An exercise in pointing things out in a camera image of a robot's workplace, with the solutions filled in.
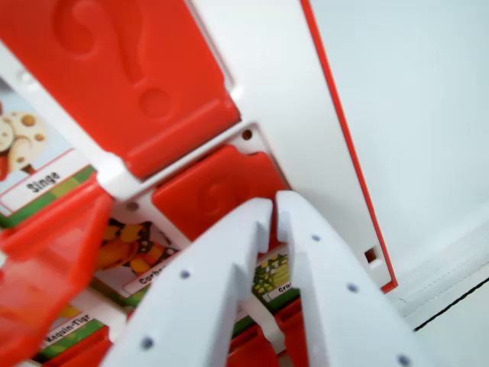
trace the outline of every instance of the red plastic tile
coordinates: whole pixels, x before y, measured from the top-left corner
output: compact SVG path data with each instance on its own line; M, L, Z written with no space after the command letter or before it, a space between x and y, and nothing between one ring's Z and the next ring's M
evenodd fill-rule
M0 38L138 177L239 120L184 0L2 0Z
M153 202L195 240L236 206L253 197L273 200L278 190L285 189L268 155L241 154L229 145L157 189ZM275 215L271 228L270 249L279 243Z
M0 361L36 353L56 316L92 277L112 198L95 177L0 234Z
M58 357L44 363L45 367L95 367L104 359L112 343L108 327L93 333ZM278 359L260 327L253 326L231 341L227 367L278 367Z

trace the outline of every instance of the black line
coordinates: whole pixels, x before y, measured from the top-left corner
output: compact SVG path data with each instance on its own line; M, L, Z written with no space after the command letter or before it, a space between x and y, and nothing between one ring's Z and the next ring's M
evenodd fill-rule
M435 316L433 317L430 317L427 321L425 321L424 323L422 323L421 325L419 325L417 328L414 329L414 331L418 331L419 329L422 329L423 327L425 327L428 323L432 322L436 317L440 316L442 313L446 312L450 307L456 305L458 302L460 302L461 300L463 300L464 298L466 298L469 294L471 293L474 293L477 289L479 289L480 287L482 287L484 284L486 284L487 282L489 281L489 278L486 279L485 281L482 281L481 283L477 284L475 287L473 287L469 292L467 292L466 294L462 295L460 298L458 298L457 300L454 300L451 304L449 304L447 307L445 307L443 310L441 310L440 312L438 312Z

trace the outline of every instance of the question mark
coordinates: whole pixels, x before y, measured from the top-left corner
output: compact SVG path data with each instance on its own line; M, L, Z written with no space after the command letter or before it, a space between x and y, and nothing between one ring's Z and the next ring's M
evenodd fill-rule
M250 199L249 194L250 184L246 180L233 183L227 177L221 177L199 190L196 194L197 206L202 217L216 221Z
M74 15L85 3L95 2L104 9L118 41L118 53L127 80L138 86L145 76L139 60L142 16L137 0L60 0L53 14L54 33L58 41L76 55L87 54L95 46L92 32L79 23ZM161 118L170 111L170 97L158 88L146 88L139 97L141 111L150 117Z

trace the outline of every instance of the red edge strip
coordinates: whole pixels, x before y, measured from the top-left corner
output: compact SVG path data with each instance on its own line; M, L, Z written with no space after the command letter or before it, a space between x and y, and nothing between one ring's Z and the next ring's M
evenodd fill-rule
M319 60L321 61L322 71L324 72L326 82L328 83L329 92L331 93L333 103L335 104L336 114L338 115L339 123L342 126L343 135L345 136L346 144L348 145L348 149L350 150L351 160L353 161L353 165L355 166L355 170L357 171L358 180L360 181L360 186L364 193L365 202L367 203L368 211L370 212L372 222L374 223L375 232L377 233L377 237L379 238L379 242L381 243L382 251L384 252L385 262L387 263L387 267L390 272L390 277L392 279L389 284L386 284L382 287L382 291L384 293L387 293L389 291L392 291L395 287L397 287L396 276L394 275L392 264L390 263L390 259L389 259L389 253L387 252L384 238L382 237L381 229L379 227L377 217L375 216L374 206L372 205L372 200L370 198L370 194L368 193L367 184L365 183L364 175L361 172L360 161L358 160L358 156L355 151L355 145L353 144L353 140L351 139L351 134L350 134L350 130L348 129L345 113L343 112L342 103L339 99L338 90L336 89L336 85L335 85L335 80L333 79L333 74L329 66L328 57L326 56L326 52L321 40L321 35L319 33L318 25L316 23L316 19L314 18L313 7L311 6L309 0L300 0L300 3L303 6L304 15L306 16L307 24L309 25L311 35L313 36L314 44L316 46L316 51L318 53Z

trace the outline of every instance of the cartoon monkey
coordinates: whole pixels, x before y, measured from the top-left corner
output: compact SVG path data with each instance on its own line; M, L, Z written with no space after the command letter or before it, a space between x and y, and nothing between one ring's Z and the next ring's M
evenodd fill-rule
M0 181L13 171L33 174L31 163L47 146L44 122L29 112L1 113L0 105Z
M110 219L99 251L97 270L127 266L141 275L176 250L150 240L151 222L124 224Z

